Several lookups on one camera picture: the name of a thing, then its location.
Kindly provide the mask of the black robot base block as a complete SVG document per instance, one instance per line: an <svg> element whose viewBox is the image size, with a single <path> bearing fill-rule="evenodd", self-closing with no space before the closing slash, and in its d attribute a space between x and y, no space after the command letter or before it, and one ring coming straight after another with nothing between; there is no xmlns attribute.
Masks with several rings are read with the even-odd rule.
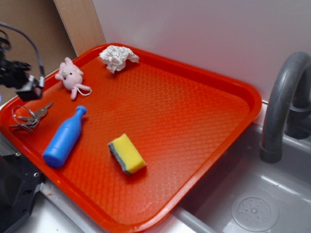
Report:
<svg viewBox="0 0 311 233"><path fill-rule="evenodd" d="M0 231L11 233L32 214L43 175L23 154L0 157Z"/></svg>

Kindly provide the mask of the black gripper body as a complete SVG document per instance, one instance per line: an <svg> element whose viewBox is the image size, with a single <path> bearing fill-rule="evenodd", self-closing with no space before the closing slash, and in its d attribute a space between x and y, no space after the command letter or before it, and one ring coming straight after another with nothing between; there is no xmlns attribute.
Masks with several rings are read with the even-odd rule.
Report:
<svg viewBox="0 0 311 233"><path fill-rule="evenodd" d="M27 73L31 65L20 61L9 61L5 53L11 49L11 43L7 33L1 30L0 34L0 84L11 88L20 97L22 101L39 100L43 95L44 88L44 66L35 43L23 32L16 30L24 36L32 45L40 71L39 79Z"/></svg>

